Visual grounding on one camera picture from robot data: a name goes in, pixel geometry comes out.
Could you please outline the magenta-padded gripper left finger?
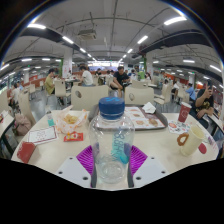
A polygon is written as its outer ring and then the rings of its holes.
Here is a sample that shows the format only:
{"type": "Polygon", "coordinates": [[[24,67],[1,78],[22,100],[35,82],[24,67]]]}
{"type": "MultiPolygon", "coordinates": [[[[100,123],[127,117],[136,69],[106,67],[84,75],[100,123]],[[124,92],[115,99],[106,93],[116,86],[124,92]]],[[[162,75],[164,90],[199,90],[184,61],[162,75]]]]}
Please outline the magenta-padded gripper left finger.
{"type": "Polygon", "coordinates": [[[56,171],[56,175],[84,188],[95,188],[97,174],[92,148],[82,150],[77,156],[69,156],[56,171]]]}

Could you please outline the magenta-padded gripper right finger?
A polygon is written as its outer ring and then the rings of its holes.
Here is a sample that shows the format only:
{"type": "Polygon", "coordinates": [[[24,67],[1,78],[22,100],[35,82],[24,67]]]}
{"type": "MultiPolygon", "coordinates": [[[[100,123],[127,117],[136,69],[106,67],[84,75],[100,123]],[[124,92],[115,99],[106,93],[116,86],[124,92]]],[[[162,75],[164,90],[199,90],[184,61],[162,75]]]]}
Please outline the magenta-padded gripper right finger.
{"type": "Polygon", "coordinates": [[[166,168],[155,156],[147,156],[136,146],[132,147],[127,174],[129,188],[143,187],[166,175],[166,168]]]}

